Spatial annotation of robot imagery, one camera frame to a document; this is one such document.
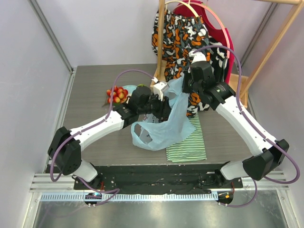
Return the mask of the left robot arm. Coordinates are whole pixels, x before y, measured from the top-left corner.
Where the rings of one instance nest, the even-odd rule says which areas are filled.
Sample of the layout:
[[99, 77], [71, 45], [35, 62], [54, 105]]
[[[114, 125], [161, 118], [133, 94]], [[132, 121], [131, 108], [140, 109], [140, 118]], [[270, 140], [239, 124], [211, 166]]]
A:
[[110, 112], [86, 125], [68, 130], [59, 128], [48, 149], [52, 160], [50, 173], [58, 167], [61, 175], [74, 175], [78, 182], [89, 189], [101, 186], [102, 174], [94, 165], [82, 159], [82, 151], [102, 137], [138, 121], [142, 114], [153, 114], [162, 121], [169, 118], [171, 107], [164, 92], [169, 86], [159, 82], [150, 89], [137, 87], [127, 101], [110, 109]]

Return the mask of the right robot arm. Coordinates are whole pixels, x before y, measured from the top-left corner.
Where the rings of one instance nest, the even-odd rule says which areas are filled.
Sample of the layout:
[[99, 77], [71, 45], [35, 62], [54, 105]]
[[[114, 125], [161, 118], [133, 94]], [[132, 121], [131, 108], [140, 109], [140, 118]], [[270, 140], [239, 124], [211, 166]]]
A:
[[284, 155], [256, 132], [264, 131], [246, 109], [239, 110], [236, 93], [226, 82], [217, 82], [206, 61], [198, 61], [185, 73], [183, 92], [194, 93], [202, 103], [224, 117], [248, 146], [252, 156], [243, 161], [229, 161], [214, 176], [217, 186], [224, 188], [232, 179], [249, 176], [261, 180], [276, 168]]

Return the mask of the light blue plastic bag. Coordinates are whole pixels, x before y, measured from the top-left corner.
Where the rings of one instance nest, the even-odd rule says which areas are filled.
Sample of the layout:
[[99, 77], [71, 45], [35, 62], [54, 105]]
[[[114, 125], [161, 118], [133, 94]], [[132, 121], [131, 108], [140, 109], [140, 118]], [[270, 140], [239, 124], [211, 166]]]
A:
[[169, 97], [171, 112], [167, 121], [160, 122], [154, 115], [147, 114], [147, 119], [131, 125], [132, 142], [139, 148], [158, 151], [190, 136], [195, 127], [186, 116], [188, 94], [182, 91], [184, 77], [168, 82], [169, 88], [164, 93]]

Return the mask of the red lychee bunch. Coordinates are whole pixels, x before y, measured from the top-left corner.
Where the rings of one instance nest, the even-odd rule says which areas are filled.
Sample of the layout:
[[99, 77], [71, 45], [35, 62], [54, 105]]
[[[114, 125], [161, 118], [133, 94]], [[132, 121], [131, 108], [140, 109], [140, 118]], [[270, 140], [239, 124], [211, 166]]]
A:
[[123, 87], [117, 87], [115, 85], [113, 92], [111, 89], [108, 89], [106, 91], [107, 98], [102, 107], [109, 105], [110, 102], [112, 102], [113, 106], [122, 104], [127, 100], [128, 94], [128, 90], [124, 89]]

